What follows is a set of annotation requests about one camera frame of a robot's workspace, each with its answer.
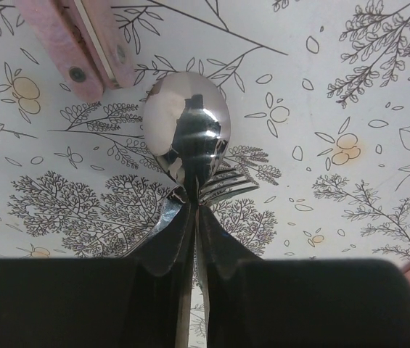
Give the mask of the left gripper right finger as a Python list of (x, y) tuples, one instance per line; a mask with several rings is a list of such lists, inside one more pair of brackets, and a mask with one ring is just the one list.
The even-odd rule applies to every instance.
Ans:
[(263, 260), (210, 208), (198, 215), (209, 347), (410, 347), (410, 283), (394, 264)]

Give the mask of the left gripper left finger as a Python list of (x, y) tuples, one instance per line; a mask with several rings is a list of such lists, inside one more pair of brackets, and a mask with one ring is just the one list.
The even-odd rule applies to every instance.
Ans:
[(123, 258), (0, 259), (0, 347), (186, 347), (195, 211)]

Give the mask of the small silver spoon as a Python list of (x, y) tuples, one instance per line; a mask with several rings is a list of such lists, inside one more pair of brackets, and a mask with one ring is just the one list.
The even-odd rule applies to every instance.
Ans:
[(143, 129), (158, 166), (197, 204), (230, 142), (231, 118), (221, 92), (195, 72), (167, 75), (148, 94)]

